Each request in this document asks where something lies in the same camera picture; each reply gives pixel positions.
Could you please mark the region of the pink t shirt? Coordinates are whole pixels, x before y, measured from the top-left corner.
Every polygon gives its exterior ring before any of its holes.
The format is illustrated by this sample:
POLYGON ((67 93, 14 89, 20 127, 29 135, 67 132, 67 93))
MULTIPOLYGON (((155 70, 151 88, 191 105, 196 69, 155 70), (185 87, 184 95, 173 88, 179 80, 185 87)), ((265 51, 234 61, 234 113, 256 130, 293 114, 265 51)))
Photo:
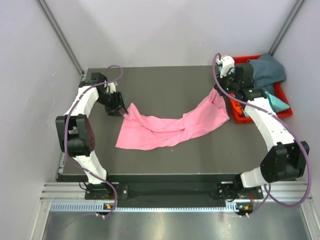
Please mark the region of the pink t shirt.
POLYGON ((202 137, 230 119, 225 100, 212 89, 195 109, 181 118, 159 118, 142 115, 131 103, 115 144, 125 150, 149 151, 173 147, 182 142, 202 137))

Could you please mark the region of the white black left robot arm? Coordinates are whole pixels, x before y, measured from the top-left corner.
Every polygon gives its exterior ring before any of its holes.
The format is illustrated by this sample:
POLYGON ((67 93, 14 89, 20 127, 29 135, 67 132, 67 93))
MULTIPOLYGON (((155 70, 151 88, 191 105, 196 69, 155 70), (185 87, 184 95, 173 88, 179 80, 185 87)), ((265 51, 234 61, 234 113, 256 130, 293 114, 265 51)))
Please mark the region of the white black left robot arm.
POLYGON ((116 191, 107 182, 108 172, 95 153, 96 139, 89 122, 95 103, 103 105, 109 116, 121 117, 128 112, 115 82, 94 72, 90 80, 80 83, 71 107, 64 115, 56 117, 55 126, 61 151, 67 159, 74 159, 87 176, 85 199, 110 200, 116 191))

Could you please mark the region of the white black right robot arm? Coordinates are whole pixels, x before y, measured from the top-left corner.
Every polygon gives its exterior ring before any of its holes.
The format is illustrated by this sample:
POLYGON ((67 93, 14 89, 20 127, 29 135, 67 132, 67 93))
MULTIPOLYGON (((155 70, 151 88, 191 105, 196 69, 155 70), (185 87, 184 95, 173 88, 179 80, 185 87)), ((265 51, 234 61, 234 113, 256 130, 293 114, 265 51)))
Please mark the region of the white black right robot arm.
POLYGON ((262 135, 267 154, 259 167, 238 174, 233 192, 245 198, 252 188, 302 177, 306 169, 309 146, 285 127, 273 111, 265 91, 255 87, 253 67, 249 63, 235 64, 232 58, 213 62, 215 89, 220 95, 241 104, 262 135))

